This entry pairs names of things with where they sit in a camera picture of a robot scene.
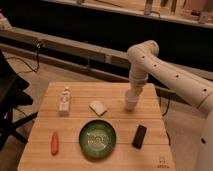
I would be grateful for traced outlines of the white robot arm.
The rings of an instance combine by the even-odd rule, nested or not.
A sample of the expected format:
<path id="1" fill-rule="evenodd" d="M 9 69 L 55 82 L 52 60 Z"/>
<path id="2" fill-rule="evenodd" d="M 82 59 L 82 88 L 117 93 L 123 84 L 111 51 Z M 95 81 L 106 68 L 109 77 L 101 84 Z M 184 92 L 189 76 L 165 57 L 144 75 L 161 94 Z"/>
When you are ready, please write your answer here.
<path id="1" fill-rule="evenodd" d="M 159 46 L 154 40 L 133 45 L 127 50 L 130 88 L 125 92 L 125 107 L 129 111 L 135 108 L 151 74 L 207 115 L 194 171 L 213 171 L 213 82 L 160 60 L 158 54 Z"/>

